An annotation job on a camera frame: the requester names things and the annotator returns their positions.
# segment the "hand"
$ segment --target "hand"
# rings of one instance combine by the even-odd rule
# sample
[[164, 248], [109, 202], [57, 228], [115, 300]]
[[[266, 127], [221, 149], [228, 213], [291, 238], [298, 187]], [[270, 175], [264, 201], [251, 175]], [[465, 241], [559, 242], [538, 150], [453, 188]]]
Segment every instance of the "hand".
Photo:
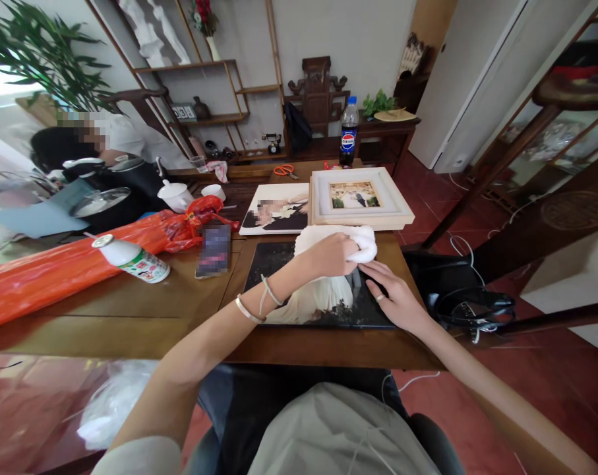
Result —
[[330, 234], [296, 256], [310, 280], [349, 274], [357, 264], [347, 258], [358, 252], [358, 245], [345, 233]]
[[[409, 286], [400, 277], [394, 275], [385, 264], [371, 261], [360, 264], [359, 268], [388, 292], [378, 302], [384, 314], [399, 328], [421, 336], [434, 321], [419, 304]], [[375, 282], [367, 280], [367, 287], [375, 298], [382, 295], [382, 290]]]

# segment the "orange scissors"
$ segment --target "orange scissors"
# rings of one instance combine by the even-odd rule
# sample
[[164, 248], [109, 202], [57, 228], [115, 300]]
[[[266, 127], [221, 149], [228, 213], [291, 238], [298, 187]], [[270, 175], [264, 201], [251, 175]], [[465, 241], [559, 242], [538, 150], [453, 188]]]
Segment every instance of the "orange scissors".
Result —
[[279, 176], [288, 176], [290, 175], [290, 178], [293, 179], [300, 179], [299, 177], [297, 177], [293, 172], [294, 172], [294, 166], [290, 165], [290, 164], [285, 164], [285, 165], [281, 165], [278, 167], [275, 167], [273, 170], [275, 175], [279, 175]]

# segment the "white door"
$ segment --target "white door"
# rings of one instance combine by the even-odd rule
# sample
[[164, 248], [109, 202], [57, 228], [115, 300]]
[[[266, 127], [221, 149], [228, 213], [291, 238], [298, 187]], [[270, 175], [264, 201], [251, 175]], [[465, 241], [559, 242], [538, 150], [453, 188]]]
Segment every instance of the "white door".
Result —
[[459, 0], [417, 108], [409, 150], [433, 168], [527, 0]]

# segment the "small plant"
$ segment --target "small plant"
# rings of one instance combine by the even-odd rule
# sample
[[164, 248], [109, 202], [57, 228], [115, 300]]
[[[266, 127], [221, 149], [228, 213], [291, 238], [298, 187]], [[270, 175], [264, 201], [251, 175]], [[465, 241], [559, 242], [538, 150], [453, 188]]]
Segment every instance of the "small plant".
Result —
[[387, 98], [382, 88], [380, 88], [375, 100], [371, 100], [371, 97], [367, 94], [367, 99], [363, 102], [363, 107], [365, 109], [365, 117], [371, 117], [376, 112], [395, 109], [396, 100], [394, 98]]
[[209, 0], [194, 0], [193, 4], [195, 10], [191, 18], [195, 28], [207, 38], [213, 36], [218, 29], [220, 21], [215, 16], [215, 13], [211, 11]]
[[[98, 94], [109, 95], [109, 85], [101, 73], [87, 73], [84, 67], [102, 69], [109, 65], [90, 56], [76, 56], [72, 42], [103, 43], [79, 30], [81, 23], [68, 26], [57, 17], [50, 18], [38, 7], [21, 0], [4, 4], [13, 18], [0, 17], [0, 69], [21, 79], [9, 84], [40, 84], [53, 98], [55, 107], [75, 111], [98, 111], [103, 103]], [[31, 106], [39, 97], [35, 92]]]

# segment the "wooden desk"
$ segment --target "wooden desk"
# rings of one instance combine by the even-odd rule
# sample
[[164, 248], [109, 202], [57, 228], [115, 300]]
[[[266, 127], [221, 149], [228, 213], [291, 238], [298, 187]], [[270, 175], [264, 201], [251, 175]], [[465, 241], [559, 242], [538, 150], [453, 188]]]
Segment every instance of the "wooden desk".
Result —
[[405, 160], [406, 152], [409, 150], [409, 144], [415, 134], [415, 128], [421, 120], [419, 117], [408, 121], [401, 122], [383, 122], [379, 120], [368, 121], [365, 114], [360, 111], [360, 122], [358, 122], [358, 132], [356, 133], [356, 147], [354, 150], [354, 157], [358, 157], [362, 149], [363, 139], [389, 139], [392, 137], [403, 137], [404, 141], [402, 147], [397, 152], [398, 160], [391, 171], [392, 176], [396, 176], [398, 168]]
[[[354, 166], [362, 166], [359, 159]], [[295, 165], [308, 181], [322, 162]], [[272, 175], [270, 183], [295, 183]], [[0, 327], [0, 352], [87, 358], [161, 358], [176, 342], [229, 303], [244, 288], [256, 245], [295, 236], [235, 239], [231, 268], [219, 277], [194, 277], [200, 249], [163, 253], [171, 274], [149, 285], [119, 274], [83, 292]], [[417, 293], [392, 232], [376, 234], [379, 261], [388, 263]], [[440, 369], [440, 362], [406, 332], [377, 329], [263, 327], [228, 357], [230, 362]]]

